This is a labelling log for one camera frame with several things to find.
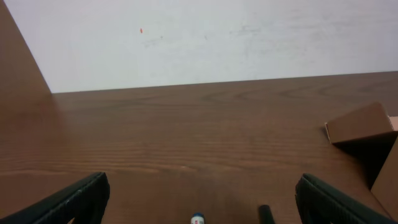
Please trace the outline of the blue capped marker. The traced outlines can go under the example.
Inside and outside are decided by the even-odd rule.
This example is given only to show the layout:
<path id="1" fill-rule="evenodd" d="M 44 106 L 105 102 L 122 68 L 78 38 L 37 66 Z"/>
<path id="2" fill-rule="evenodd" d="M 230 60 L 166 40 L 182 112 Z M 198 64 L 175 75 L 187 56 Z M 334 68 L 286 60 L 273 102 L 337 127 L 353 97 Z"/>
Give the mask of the blue capped marker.
<path id="1" fill-rule="evenodd" d="M 190 224 L 205 224 L 205 216 L 202 213 L 194 213 L 191 217 Z"/>

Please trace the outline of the brown cardboard box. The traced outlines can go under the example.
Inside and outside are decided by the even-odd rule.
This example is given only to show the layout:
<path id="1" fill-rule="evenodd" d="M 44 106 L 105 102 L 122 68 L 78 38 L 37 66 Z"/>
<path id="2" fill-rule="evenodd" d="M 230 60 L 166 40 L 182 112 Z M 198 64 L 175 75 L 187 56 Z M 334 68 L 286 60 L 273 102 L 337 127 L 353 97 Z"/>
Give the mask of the brown cardboard box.
<path id="1" fill-rule="evenodd" d="M 331 144 L 363 160 L 371 193 L 397 220 L 397 116 L 375 102 L 326 122 L 325 129 Z"/>

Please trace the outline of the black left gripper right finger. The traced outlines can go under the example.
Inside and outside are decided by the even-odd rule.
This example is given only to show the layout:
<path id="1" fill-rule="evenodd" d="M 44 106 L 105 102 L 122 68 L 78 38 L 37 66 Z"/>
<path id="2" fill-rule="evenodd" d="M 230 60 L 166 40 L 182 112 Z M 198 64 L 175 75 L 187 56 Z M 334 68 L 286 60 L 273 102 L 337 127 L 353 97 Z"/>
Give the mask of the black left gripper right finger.
<path id="1" fill-rule="evenodd" d="M 303 174 L 295 199 L 304 224 L 395 224 L 312 174 Z"/>

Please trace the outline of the black capped marker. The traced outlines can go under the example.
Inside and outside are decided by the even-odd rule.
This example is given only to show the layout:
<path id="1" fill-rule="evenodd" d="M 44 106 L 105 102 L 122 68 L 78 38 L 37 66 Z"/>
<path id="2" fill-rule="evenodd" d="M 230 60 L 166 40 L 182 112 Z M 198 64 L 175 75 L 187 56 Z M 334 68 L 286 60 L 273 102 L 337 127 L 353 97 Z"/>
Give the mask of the black capped marker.
<path id="1" fill-rule="evenodd" d="M 260 224 L 275 224 L 271 208 L 268 205 L 260 205 L 258 207 Z"/>

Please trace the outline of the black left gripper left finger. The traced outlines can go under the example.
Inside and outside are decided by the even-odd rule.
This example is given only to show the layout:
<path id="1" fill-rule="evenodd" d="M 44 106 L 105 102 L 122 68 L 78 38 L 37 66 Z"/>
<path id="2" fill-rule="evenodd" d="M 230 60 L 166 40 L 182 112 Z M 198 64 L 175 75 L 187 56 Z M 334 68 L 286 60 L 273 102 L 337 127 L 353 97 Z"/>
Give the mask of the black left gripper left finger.
<path id="1" fill-rule="evenodd" d="M 1 224 L 100 224 L 110 195 L 104 172 L 95 172 L 51 196 L 1 219 Z"/>

